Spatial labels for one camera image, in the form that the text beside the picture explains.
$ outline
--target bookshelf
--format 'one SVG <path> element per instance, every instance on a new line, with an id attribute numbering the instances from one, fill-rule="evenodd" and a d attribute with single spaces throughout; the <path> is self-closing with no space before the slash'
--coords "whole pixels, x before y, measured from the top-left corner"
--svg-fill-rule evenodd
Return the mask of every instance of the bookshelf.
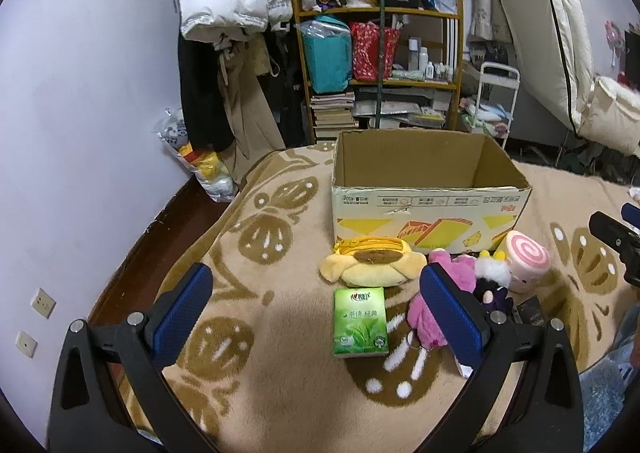
<path id="1" fill-rule="evenodd" d="M 344 21 L 348 21 L 349 16 L 368 16 L 370 15 L 372 19 L 377 17 L 381 17 L 384 14 L 409 14 L 411 16 L 426 16 L 426 17 L 435 17 L 439 18 L 443 22 L 442 26 L 442 42 L 427 42 L 424 46 L 434 46 L 436 48 L 442 49 L 445 51 L 447 45 L 451 45 L 450 37 L 449 37 L 449 29 L 447 25 L 450 20 L 453 20 L 456 23 L 456 36 L 453 39 L 453 43 L 455 46 L 450 47 L 456 52 L 456 68 L 454 73 L 453 81 L 410 81 L 410 80 L 396 80 L 396 79 L 386 79 L 382 80 L 382 83 L 378 83 L 376 81 L 358 81 L 351 80 L 351 86 L 418 86 L 422 88 L 435 88 L 437 90 L 450 90 L 451 94 L 451 102 L 449 104 L 449 112 L 447 112 L 447 129 L 456 129 L 458 123 L 458 105 L 460 103 L 460 89 L 462 86 L 462 67 L 463 67 L 463 43 L 464 43 L 464 22 L 463 22 L 463 0 L 456 0 L 456 5 L 458 8 L 458 12 L 456 14 L 448 14 L 443 12 L 438 12 L 436 10 L 423 10 L 416 8 L 403 8 L 403 7 L 384 7 L 384 3 L 382 3 L 382 11 L 380 7 L 338 7 L 328 9 L 324 12 L 317 12 L 314 10 L 302 10 L 301 0 L 291 0 L 293 6 L 293 16 L 294 22 L 296 24 L 302 23 L 303 21 L 313 18 L 314 16 L 320 16 L 322 14 L 334 14 L 339 17 L 343 17 Z M 303 76 L 303 86 L 305 93 L 305 101 L 306 101 L 306 115 L 308 117 L 309 128 L 312 134 L 313 139 L 315 140 L 314 134 L 314 118 L 313 113 L 310 108 L 310 100 L 312 94 L 311 82 L 309 80 L 308 72 L 306 69 L 306 61 L 305 61 L 305 53 L 304 46 L 302 41 L 302 34 L 300 30 L 296 30 L 298 36 L 298 49 L 299 49 L 299 57 L 300 57 L 300 66 L 302 68 L 302 76 Z"/>

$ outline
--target yellow plush toy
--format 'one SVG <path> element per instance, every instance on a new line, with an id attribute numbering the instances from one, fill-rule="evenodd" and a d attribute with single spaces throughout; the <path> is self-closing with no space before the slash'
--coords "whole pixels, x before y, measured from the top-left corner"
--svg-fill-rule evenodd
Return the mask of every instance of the yellow plush toy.
<path id="1" fill-rule="evenodd" d="M 342 240 L 320 264 L 322 277 L 334 283 L 342 278 L 350 287 L 393 287 L 418 279 L 427 258 L 414 253 L 404 240 L 361 237 Z"/>

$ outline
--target white rack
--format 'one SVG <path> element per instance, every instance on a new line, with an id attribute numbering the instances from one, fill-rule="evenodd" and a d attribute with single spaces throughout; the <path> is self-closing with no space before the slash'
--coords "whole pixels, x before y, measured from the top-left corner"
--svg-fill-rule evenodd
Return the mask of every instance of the white rack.
<path id="1" fill-rule="evenodd" d="M 510 76 L 513 75 L 514 77 L 502 77 L 495 74 L 487 74 L 485 72 L 487 68 L 505 70 L 509 73 Z M 494 86 L 501 86 L 503 88 L 510 88 L 511 90 L 513 90 L 513 102 L 511 103 L 511 115 L 509 116 L 509 122 L 507 123 L 507 132 L 503 136 L 501 136 L 502 147 L 504 148 L 504 146 L 507 144 L 507 139 L 509 138 L 509 134 L 511 132 L 511 121 L 513 120 L 513 112 L 516 109 L 516 99 L 518 97 L 518 89 L 520 88 L 520 72 L 517 68 L 489 61 L 482 63 L 480 71 L 478 71 L 470 62 L 465 61 L 463 64 L 463 72 L 478 81 L 478 99 L 476 101 L 476 111 L 474 113 L 473 122 L 469 124 L 464 118 L 462 118 L 462 125 L 469 133 L 485 133 L 491 135 L 490 133 L 487 133 L 487 131 L 484 129 L 484 126 L 477 124 L 478 110 L 480 109 L 479 103 L 482 97 L 483 85 L 492 84 Z"/>

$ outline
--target metal screw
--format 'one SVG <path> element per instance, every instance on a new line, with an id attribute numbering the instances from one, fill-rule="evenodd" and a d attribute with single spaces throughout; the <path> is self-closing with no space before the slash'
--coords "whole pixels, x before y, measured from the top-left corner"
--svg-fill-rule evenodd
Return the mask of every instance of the metal screw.
<path id="1" fill-rule="evenodd" d="M 72 332 L 79 332 L 80 330 L 82 330 L 83 327 L 84 327 L 84 321 L 82 321 L 81 319 L 76 319 L 69 326 L 69 330 L 71 330 Z"/>
<path id="2" fill-rule="evenodd" d="M 129 325 L 140 325 L 144 320 L 145 315 L 142 312 L 132 312 L 127 316 L 127 323 Z"/>
<path id="3" fill-rule="evenodd" d="M 493 321 L 497 325 L 502 325 L 505 321 L 507 321 L 507 316 L 504 315 L 504 312 L 500 312 L 499 310 L 494 310 L 489 314 L 491 321 Z"/>
<path id="4" fill-rule="evenodd" d="M 558 318 L 553 318 L 551 320 L 551 328 L 560 331 L 564 328 L 564 323 L 562 323 Z"/>

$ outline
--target red gift bag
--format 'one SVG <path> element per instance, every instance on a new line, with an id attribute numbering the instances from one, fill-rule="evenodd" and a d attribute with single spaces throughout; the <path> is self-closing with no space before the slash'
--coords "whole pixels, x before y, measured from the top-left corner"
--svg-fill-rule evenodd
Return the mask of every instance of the red gift bag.
<path id="1" fill-rule="evenodd" d="M 378 33 L 379 27 L 372 23 L 351 23 L 353 38 L 353 78 L 360 81 L 378 80 Z M 385 27 L 385 75 L 391 77 L 391 68 L 400 40 L 400 31 Z"/>

